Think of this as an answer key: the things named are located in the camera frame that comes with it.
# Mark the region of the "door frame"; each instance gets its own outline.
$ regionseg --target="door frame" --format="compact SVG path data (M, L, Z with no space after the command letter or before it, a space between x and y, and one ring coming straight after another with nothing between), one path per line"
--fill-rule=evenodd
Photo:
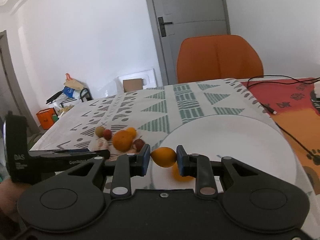
M6 31L0 32L0 49L0 60L3 65L4 72L6 73L6 79L13 100L20 115L26 117L29 131L32 134L37 134L40 132L40 130L36 124L36 121L33 119L33 116L21 92L17 77L14 73Z
M169 85L169 77L168 77L168 72L164 60L164 51L163 51L163 46L162 46L162 41L161 41L161 34L160 30L158 28L158 19L156 16L156 10L154 7L154 1L153 0L146 0L147 1L147 7L148 7L148 12L149 12L149 17L150 17L150 22L151 22L151 28L152 28L152 34L153 38L155 41L156 45L156 52L158 56L158 62L159 62L159 67L160 67L160 72L161 72L161 78L162 78L162 83L164 86ZM228 15L228 7L226 0L222 0L223 3L223 9L224 9L224 14L226 18L226 25L227 25L227 34L231 34L230 32L230 22L229 22L229 15Z

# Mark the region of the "orange chair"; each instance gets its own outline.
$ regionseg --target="orange chair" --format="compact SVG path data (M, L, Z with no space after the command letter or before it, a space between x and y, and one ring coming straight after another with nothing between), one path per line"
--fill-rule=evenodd
M184 40L177 62L178 83L263 75L256 51L240 36L218 35Z

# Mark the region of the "das logo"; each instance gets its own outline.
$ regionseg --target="das logo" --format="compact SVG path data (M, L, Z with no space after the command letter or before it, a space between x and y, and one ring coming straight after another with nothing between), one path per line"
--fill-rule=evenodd
M24 158L24 155L23 154L15 154L14 156L14 160L15 161L19 161L19 160L24 160L25 158Z

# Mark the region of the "orange box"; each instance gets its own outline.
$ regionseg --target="orange box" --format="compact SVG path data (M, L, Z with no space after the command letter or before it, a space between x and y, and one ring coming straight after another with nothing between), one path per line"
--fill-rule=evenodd
M36 113L38 120L44 130L48 130L51 126L53 126L54 121L52 120L52 116L54 114L56 114L54 108L44 109Z

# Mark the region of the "table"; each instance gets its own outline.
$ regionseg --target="table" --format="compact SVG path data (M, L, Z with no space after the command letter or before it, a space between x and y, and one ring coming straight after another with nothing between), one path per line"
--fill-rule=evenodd
M292 80L277 80L292 83ZM320 101L317 101L313 84L259 84L250 91L264 105L278 112L271 118L295 136L312 154L308 154L297 142L284 133L295 154L312 182L313 189L320 200Z
M94 129L99 125L113 133L134 127L153 150L175 129L211 115L247 116L280 132L256 97L240 81L229 78L139 90L81 103L56 122L32 150L90 149ZM109 150L111 160L121 154L112 145ZM308 194L311 203L303 230L314 238L320 237L317 197L298 161L296 171L295 184ZM106 192L111 180L107 180ZM132 178L132 187L154 188L152 176Z

